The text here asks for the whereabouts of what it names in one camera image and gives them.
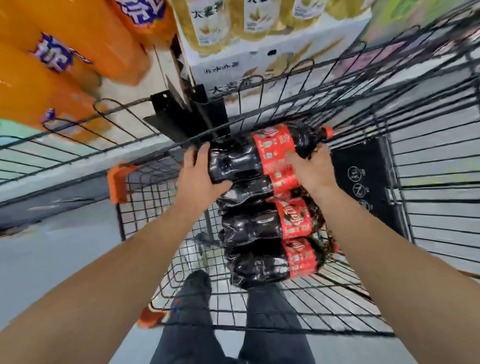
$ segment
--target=leg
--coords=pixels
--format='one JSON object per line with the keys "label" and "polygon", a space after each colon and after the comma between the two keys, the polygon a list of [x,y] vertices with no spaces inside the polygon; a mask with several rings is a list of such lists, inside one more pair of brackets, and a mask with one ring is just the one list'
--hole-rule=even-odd
{"label": "leg", "polygon": [[170,318],[150,364],[224,363],[210,316],[210,278],[202,270],[191,273],[177,293]]}
{"label": "leg", "polygon": [[275,284],[250,289],[247,331],[241,361],[262,364],[315,364],[305,334],[261,331],[261,328],[301,329],[297,313]]}

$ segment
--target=left hand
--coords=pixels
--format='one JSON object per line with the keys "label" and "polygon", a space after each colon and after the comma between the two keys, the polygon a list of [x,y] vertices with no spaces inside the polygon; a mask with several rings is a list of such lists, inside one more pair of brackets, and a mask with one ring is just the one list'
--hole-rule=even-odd
{"label": "left hand", "polygon": [[174,203],[200,215],[203,211],[232,186],[232,182],[223,181],[212,184],[208,175],[208,153],[210,143],[200,147],[195,162],[194,146],[187,149],[183,156],[183,168],[177,180],[177,198]]}

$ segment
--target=orange package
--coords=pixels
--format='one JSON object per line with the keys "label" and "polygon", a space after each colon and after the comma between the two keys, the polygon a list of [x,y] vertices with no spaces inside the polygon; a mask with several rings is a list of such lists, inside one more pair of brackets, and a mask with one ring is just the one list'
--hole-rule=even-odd
{"label": "orange package", "polygon": [[175,16],[165,0],[108,0],[108,4],[137,40],[168,49],[177,32]]}
{"label": "orange package", "polygon": [[55,72],[64,73],[86,91],[100,86],[100,76],[87,65],[88,60],[75,56],[59,40],[42,33],[11,0],[0,0],[0,41],[38,58]]}
{"label": "orange package", "polygon": [[41,131],[62,128],[59,134],[88,143],[111,128],[102,118],[82,123],[87,130],[76,125],[96,113],[94,102],[92,96],[35,58],[0,43],[0,119]]}
{"label": "orange package", "polygon": [[137,85],[150,69],[145,49],[105,0],[13,0],[45,33],[92,62],[102,76]]}

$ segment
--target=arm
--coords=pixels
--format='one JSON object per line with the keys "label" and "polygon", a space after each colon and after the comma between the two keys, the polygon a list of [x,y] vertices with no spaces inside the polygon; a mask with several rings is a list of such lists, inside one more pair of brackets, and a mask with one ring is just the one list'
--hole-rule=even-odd
{"label": "arm", "polygon": [[107,364],[148,304],[201,213],[231,186],[212,185],[208,145],[185,153],[172,206],[87,265],[0,333],[0,363]]}
{"label": "arm", "polygon": [[383,317],[419,363],[478,363],[480,285],[415,247],[343,192],[328,147],[287,156]]}

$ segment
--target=hand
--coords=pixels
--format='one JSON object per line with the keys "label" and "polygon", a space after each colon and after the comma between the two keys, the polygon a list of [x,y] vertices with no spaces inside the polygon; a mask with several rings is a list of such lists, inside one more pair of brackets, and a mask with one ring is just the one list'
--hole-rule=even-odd
{"label": "hand", "polygon": [[177,198],[174,203],[200,215],[203,211],[232,186],[223,181],[212,184],[208,175],[208,153],[210,143],[200,147],[195,162],[196,148],[191,146],[183,156],[183,168],[177,180]]}
{"label": "hand", "polygon": [[318,194],[332,187],[338,188],[330,158],[330,149],[326,145],[317,145],[310,160],[303,159],[297,153],[290,151],[285,153],[285,158],[287,163],[293,166],[301,185],[310,194]]}

